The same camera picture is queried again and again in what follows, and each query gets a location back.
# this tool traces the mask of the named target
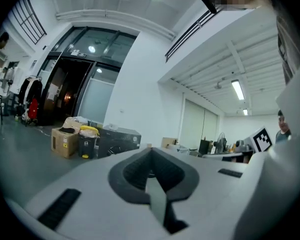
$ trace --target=red bag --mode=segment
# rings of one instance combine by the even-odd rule
[[[28,117],[29,119],[36,119],[38,112],[38,102],[37,99],[33,98],[29,106]]]

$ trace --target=fan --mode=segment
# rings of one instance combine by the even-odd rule
[[[223,132],[220,133],[219,138],[217,141],[213,143],[215,147],[215,154],[221,154],[226,149],[227,140],[225,134]]]

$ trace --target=ceiling light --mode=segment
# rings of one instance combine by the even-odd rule
[[[232,83],[232,86],[233,86],[233,88],[236,92],[236,95],[238,95],[239,100],[244,100],[245,97],[244,97],[244,93],[242,92],[239,80],[234,80],[231,83]]]
[[[89,46],[89,51],[94,54],[96,49],[93,46]]]

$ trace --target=trash bin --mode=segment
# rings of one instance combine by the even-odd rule
[[[79,132],[79,152],[81,158],[93,159],[95,157],[95,145],[98,138],[98,130],[94,127],[83,125]]]

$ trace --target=fluorescent light tube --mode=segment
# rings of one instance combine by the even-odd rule
[[[233,88],[236,92],[236,95],[238,95],[239,100],[244,100],[245,97],[244,97],[244,93],[242,92],[239,80],[234,80],[231,83],[232,83],[232,86],[233,86]]]

